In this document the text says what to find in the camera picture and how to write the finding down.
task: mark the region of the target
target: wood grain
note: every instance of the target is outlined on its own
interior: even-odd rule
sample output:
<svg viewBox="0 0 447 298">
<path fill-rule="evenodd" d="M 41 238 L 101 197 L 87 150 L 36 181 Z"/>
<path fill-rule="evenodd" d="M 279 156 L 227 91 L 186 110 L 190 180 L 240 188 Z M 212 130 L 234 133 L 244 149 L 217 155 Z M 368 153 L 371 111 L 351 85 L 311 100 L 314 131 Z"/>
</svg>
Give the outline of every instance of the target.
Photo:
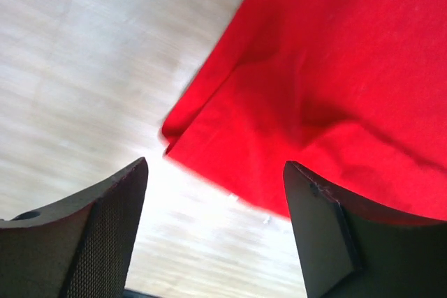
<svg viewBox="0 0 447 298">
<path fill-rule="evenodd" d="M 130 288 L 306 297 L 289 222 L 162 158 L 161 122 L 240 2 L 0 0 L 0 217 L 146 156 Z"/>
</svg>

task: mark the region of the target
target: red cloth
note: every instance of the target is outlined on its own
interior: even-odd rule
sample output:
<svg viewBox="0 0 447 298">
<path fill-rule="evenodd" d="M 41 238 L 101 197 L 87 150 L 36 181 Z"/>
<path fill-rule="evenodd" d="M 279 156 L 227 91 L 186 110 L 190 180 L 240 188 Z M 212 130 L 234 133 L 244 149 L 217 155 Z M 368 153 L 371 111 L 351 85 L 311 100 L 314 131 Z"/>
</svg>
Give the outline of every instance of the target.
<svg viewBox="0 0 447 298">
<path fill-rule="evenodd" d="M 168 115 L 167 155 L 288 216 L 287 160 L 447 219 L 447 0 L 244 0 Z"/>
</svg>

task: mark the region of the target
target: light wood tabletop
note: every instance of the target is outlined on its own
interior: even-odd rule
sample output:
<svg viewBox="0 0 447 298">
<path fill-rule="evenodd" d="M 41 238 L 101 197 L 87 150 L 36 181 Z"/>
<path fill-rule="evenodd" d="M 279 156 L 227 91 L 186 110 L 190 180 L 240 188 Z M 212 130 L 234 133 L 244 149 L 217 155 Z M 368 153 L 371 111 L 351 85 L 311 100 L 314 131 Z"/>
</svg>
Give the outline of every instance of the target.
<svg viewBox="0 0 447 298">
<path fill-rule="evenodd" d="M 159 129 L 241 0 L 0 0 L 0 218 L 139 156 L 127 286 L 162 298 L 306 297 L 291 224 L 163 156 Z"/>
</svg>

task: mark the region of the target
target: red napkin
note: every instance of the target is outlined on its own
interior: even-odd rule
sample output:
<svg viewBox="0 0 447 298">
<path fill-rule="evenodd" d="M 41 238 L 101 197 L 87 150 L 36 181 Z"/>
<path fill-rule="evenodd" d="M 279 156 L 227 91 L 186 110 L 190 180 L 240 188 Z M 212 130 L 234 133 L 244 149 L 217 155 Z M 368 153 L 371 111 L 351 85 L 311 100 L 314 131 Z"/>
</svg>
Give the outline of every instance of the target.
<svg viewBox="0 0 447 298">
<path fill-rule="evenodd" d="M 447 0 L 244 0 L 168 115 L 166 154 L 288 216 L 287 160 L 447 220 Z"/>
</svg>

